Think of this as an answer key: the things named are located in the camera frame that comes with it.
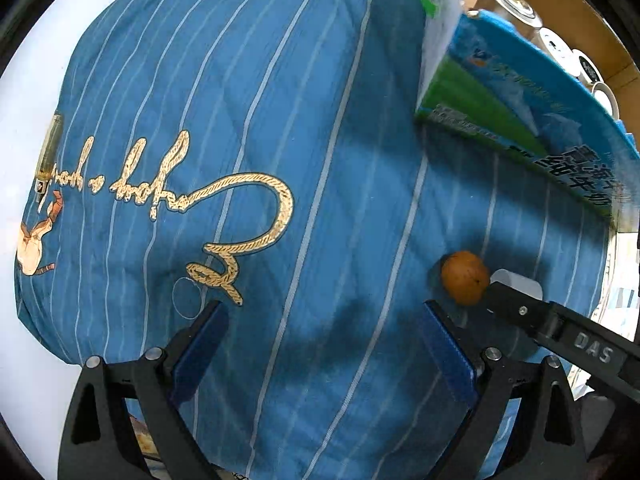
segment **orange fruit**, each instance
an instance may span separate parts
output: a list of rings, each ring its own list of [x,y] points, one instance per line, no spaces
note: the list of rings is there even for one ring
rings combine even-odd
[[[442,285],[457,304],[472,306],[489,286],[489,270],[469,251],[453,253],[440,271]]]

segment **blue striped fabric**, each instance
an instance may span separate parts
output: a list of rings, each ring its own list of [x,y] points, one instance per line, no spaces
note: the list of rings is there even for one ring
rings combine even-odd
[[[607,241],[544,178],[414,127],[423,25],[418,0],[117,0],[63,83],[64,205],[39,261],[55,268],[17,265],[20,319],[67,362],[117,362],[222,300],[229,332],[181,411],[212,462],[254,480],[423,478],[464,407],[422,348],[422,302],[481,345],[541,355],[452,304],[438,260],[474,251],[588,313]],[[27,231],[46,209],[29,202]]]

